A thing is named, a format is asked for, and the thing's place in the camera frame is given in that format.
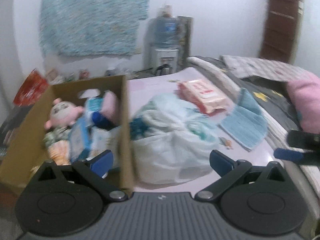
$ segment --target bottle label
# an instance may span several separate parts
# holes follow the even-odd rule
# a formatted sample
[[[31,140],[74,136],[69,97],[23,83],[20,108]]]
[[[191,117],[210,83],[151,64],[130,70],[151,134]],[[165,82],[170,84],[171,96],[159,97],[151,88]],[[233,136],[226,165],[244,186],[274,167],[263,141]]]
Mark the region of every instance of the bottle label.
[[[176,23],[165,23],[165,31],[167,33],[173,33],[176,31]]]

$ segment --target blue towel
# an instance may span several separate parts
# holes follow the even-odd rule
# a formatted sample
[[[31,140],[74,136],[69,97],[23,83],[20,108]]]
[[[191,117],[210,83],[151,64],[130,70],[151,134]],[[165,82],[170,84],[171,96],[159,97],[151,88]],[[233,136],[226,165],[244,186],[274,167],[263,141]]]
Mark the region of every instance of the blue towel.
[[[220,126],[248,150],[262,142],[268,133],[267,120],[250,92],[241,88],[237,104]]]
[[[42,0],[43,54],[132,55],[149,0]]]

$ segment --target gray ribbed panel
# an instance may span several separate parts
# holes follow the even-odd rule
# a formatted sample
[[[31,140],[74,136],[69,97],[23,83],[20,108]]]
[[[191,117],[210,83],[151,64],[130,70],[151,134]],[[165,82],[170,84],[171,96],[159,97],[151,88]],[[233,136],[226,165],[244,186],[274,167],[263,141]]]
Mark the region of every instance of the gray ribbed panel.
[[[50,238],[25,235],[21,240]],[[215,206],[194,201],[189,193],[135,193],[113,203],[93,226],[54,240],[302,240],[297,234],[251,236],[227,224]]]

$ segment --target water bottle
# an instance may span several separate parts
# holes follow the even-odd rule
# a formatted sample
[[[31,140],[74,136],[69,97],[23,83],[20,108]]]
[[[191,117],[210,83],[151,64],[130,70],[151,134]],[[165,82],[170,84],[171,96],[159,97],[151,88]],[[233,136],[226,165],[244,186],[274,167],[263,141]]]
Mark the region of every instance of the water bottle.
[[[172,17],[171,6],[166,5],[160,15],[156,18],[154,46],[159,49],[177,48],[178,21]]]

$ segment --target red plastic bag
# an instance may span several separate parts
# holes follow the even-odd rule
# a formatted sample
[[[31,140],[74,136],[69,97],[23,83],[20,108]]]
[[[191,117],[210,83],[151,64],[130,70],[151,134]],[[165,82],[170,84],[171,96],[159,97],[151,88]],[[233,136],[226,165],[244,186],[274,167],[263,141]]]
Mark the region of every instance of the red plastic bag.
[[[43,78],[36,69],[34,69],[20,87],[13,103],[16,106],[33,105],[46,91],[48,86],[49,84],[46,79]]]

